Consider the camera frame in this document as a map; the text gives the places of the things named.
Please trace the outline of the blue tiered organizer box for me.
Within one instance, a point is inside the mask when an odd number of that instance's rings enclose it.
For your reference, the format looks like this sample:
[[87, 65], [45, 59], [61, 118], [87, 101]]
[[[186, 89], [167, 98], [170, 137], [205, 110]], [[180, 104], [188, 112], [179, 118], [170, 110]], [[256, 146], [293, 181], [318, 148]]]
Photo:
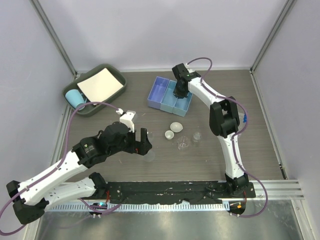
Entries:
[[157, 76], [147, 98], [147, 105], [154, 109], [184, 117], [192, 101], [193, 94], [188, 93], [187, 98], [174, 96], [176, 81]]

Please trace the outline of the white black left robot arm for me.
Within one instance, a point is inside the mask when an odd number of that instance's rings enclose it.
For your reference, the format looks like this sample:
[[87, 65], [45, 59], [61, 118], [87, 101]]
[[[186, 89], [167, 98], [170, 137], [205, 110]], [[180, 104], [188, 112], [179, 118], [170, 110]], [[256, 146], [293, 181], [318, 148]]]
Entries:
[[146, 128], [141, 128], [140, 140], [137, 141], [136, 132], [119, 121], [95, 136], [83, 138], [66, 153], [64, 159], [43, 172], [29, 180], [13, 180], [6, 185], [17, 219], [26, 225], [64, 202], [88, 197], [102, 199], [107, 192], [107, 183], [97, 172], [75, 183], [62, 183], [119, 152], [144, 156], [151, 148]]

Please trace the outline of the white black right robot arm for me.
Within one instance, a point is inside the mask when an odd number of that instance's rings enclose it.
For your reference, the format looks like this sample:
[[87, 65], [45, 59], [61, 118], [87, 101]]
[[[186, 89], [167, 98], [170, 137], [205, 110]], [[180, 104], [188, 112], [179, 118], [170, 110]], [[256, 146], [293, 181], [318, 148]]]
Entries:
[[242, 164], [239, 141], [240, 119], [236, 100], [226, 97], [210, 87], [202, 76], [180, 63], [172, 68], [176, 79], [173, 94], [186, 98], [188, 93], [197, 96], [209, 109], [209, 127], [217, 136], [225, 161], [226, 193], [233, 198], [243, 193], [249, 184], [248, 174]]

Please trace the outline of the small clear glass bottle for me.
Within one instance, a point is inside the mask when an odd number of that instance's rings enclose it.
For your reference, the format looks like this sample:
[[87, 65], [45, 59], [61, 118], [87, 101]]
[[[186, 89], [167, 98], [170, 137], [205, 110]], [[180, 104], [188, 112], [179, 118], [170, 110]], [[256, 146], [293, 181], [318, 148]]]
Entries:
[[201, 139], [202, 139], [202, 135], [200, 132], [195, 132], [192, 136], [192, 144], [194, 146], [198, 146], [199, 143], [201, 142]]

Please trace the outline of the clear glass beaker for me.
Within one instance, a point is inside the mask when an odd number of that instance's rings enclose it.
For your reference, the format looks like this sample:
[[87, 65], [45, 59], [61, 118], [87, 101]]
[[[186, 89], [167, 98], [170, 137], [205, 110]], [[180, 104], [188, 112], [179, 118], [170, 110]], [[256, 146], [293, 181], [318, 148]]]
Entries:
[[190, 146], [190, 139], [186, 136], [181, 136], [177, 139], [176, 143], [179, 151], [185, 151]]

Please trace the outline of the clear test tube rack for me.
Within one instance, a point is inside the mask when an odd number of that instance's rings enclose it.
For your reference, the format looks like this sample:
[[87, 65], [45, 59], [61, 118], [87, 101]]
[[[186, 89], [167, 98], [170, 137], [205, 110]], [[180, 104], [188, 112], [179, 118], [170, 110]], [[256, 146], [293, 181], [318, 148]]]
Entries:
[[239, 134], [238, 134], [238, 137], [239, 137], [239, 138], [241, 137], [243, 131], [246, 129], [246, 124], [247, 124], [247, 122], [243, 122], [243, 120], [245, 119], [245, 118], [244, 118], [244, 115], [246, 115], [246, 114], [243, 113], [243, 112], [239, 112], [239, 113], [238, 113], [238, 117], [239, 117], [239, 126], [238, 126], [238, 132], [239, 132]]

